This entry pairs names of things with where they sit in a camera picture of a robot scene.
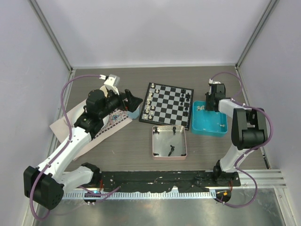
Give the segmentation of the blue plastic tray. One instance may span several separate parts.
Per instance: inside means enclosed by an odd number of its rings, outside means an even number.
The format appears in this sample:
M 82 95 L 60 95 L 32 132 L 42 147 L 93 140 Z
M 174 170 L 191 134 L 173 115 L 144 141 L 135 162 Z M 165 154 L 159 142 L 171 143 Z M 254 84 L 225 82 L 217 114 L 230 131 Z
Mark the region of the blue plastic tray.
M 192 133 L 196 135 L 223 137 L 228 132 L 227 115 L 220 112 L 206 111 L 205 108 L 204 110 L 197 110 L 198 106 L 201 108 L 205 104 L 205 101 L 193 102 Z

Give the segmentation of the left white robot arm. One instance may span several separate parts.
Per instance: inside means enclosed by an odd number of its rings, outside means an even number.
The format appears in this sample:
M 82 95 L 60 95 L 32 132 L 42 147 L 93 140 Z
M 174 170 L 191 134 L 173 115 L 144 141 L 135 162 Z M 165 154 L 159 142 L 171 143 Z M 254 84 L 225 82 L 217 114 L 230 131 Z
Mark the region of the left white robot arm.
M 63 176 L 63 172 L 77 153 L 107 124 L 111 113 L 116 109 L 133 113 L 142 101 L 128 89 L 120 94 L 110 90 L 107 95 L 100 89 L 90 91 L 83 113 L 75 121 L 69 136 L 37 167 L 29 166 L 25 169 L 25 196 L 52 210 L 70 190 L 84 184 L 91 188 L 97 187 L 101 173 L 93 164 L 84 163 L 66 176 Z

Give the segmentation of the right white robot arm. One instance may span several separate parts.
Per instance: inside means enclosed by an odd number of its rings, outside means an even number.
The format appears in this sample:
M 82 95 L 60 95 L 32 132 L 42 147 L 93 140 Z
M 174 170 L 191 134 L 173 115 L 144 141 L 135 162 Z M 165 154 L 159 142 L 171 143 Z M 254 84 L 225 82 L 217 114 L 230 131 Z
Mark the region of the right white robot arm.
M 226 98 L 223 83 L 212 82 L 206 93 L 205 110 L 223 113 L 232 119 L 229 150 L 213 168 L 212 182 L 217 186 L 231 185 L 243 160 L 268 141 L 267 115 L 262 108 L 240 104 L 233 98 Z

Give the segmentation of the black white chess board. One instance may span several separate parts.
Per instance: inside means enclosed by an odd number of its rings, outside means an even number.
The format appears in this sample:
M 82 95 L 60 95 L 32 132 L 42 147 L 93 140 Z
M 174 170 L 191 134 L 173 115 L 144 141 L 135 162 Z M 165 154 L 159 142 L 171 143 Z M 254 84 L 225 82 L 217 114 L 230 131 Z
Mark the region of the black white chess board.
M 152 83 L 150 82 L 146 91 L 139 121 L 154 125 L 184 126 L 186 130 L 189 130 L 194 90 L 158 83 L 154 83 L 155 87 L 152 88 L 151 84 Z M 183 93 L 184 105 L 182 106 L 183 110 L 179 111 L 178 108 L 181 106 L 180 98 L 182 89 L 185 89 L 185 93 Z M 190 101 L 186 102 L 186 94 L 188 93 L 190 94 Z M 147 100 L 150 100 L 149 109 L 146 108 Z

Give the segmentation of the black chess piece in tin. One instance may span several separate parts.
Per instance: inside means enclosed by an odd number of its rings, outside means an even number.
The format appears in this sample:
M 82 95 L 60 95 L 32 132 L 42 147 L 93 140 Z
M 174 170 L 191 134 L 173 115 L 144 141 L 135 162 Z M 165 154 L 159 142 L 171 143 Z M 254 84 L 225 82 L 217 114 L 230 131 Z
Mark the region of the black chess piece in tin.
M 170 152 L 168 153 L 168 157 L 171 156 L 171 154 L 173 153 L 173 151 L 174 151 L 174 149 L 175 149 L 175 147 L 172 146 L 172 145 L 170 145 L 170 148 L 171 148 L 171 150 L 170 150 Z

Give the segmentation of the light blue mug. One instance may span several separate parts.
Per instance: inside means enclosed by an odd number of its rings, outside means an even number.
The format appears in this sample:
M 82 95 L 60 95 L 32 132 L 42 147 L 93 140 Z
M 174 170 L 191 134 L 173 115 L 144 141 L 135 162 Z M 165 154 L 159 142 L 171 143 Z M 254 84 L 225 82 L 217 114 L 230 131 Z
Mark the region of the light blue mug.
M 136 118 L 138 118 L 139 115 L 140 115 L 140 106 L 138 106 L 138 107 L 136 108 L 136 110 L 134 110 L 133 112 L 128 111 L 128 112 L 127 112 L 127 115 L 128 115 L 128 117 L 131 118 L 131 119 L 136 119 Z

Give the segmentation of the patterned cloth placemat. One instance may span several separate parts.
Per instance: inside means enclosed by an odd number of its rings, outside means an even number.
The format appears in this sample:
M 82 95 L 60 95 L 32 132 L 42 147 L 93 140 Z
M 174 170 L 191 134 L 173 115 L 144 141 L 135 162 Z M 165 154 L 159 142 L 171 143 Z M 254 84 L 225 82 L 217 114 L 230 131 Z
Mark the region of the patterned cloth placemat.
M 68 113 L 68 119 L 70 120 L 70 123 L 72 124 L 72 116 L 73 113 L 81 106 L 85 105 L 85 101 L 82 101 L 77 106 L 72 108 Z M 126 111 L 121 110 L 115 110 L 113 113 L 109 115 L 108 122 L 105 124 L 105 126 L 97 133 L 97 135 L 92 139 L 92 141 L 85 145 L 79 153 L 73 158 L 73 160 L 78 159 L 80 156 L 84 155 L 88 151 L 90 151 L 92 148 L 97 146 L 99 143 L 128 125 L 132 121 L 131 118 L 128 117 Z M 58 139 L 58 141 L 61 143 L 63 142 L 69 135 L 69 129 L 67 126 L 67 122 L 65 117 L 58 119 L 54 123 L 52 123 L 49 126 Z

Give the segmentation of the yellow mug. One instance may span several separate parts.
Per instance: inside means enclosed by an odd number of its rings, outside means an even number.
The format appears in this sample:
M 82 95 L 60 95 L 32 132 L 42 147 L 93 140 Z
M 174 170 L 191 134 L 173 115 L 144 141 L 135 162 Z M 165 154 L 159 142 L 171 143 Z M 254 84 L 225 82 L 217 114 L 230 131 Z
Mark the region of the yellow mug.
M 100 87 L 100 90 L 103 91 L 105 95 L 107 95 L 108 89 L 106 88 L 105 85 L 102 85 L 102 86 Z

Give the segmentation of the pink metal tin tray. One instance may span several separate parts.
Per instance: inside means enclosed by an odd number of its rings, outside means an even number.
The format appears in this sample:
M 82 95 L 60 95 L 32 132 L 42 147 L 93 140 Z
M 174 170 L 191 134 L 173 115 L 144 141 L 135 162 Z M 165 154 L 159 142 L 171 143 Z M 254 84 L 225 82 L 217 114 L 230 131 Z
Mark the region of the pink metal tin tray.
M 170 145 L 175 149 L 168 157 L 171 150 Z M 152 157 L 154 160 L 185 160 L 187 157 L 185 127 L 178 125 L 153 126 Z

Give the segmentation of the white paper plate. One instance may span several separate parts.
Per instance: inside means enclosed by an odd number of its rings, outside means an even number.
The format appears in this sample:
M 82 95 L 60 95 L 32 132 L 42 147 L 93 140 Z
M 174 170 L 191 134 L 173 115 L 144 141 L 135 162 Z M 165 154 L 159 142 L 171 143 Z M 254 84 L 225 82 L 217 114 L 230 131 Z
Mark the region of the white paper plate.
M 75 122 L 78 120 L 78 118 L 83 114 L 85 113 L 85 105 L 79 107 L 74 113 L 73 113 L 73 116 L 72 116 L 72 123 L 75 124 Z

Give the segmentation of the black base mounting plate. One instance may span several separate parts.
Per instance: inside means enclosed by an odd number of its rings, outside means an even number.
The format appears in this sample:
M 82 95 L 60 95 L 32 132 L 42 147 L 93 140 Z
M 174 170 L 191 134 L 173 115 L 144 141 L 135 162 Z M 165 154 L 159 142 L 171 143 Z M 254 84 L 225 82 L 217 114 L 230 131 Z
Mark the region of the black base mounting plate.
M 241 186 L 239 175 L 212 171 L 103 171 L 100 185 L 105 192 L 119 187 L 123 193 L 163 193 L 176 187 L 180 193 L 205 192 L 210 187 Z

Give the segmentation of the aluminium frame rail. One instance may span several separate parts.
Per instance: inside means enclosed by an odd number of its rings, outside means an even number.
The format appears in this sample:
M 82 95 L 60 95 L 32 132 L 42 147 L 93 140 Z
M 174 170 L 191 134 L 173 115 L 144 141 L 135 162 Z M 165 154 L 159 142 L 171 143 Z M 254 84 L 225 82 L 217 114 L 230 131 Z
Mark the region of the aluminium frame rail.
M 58 55 L 62 59 L 64 65 L 66 66 L 67 70 L 69 72 L 72 71 L 72 66 L 67 59 L 66 54 L 64 53 L 61 45 L 59 44 L 59 41 L 56 37 L 56 35 L 53 32 L 53 29 L 51 28 L 48 20 L 46 19 L 41 7 L 39 6 L 38 2 L 36 0 L 28 0 L 28 3 L 30 4 L 31 8 L 33 9 L 34 13 L 36 14 L 38 20 L 40 21 L 43 29 L 45 30 L 46 34 L 50 38 L 52 44 L 54 45 L 56 51 L 58 52 Z

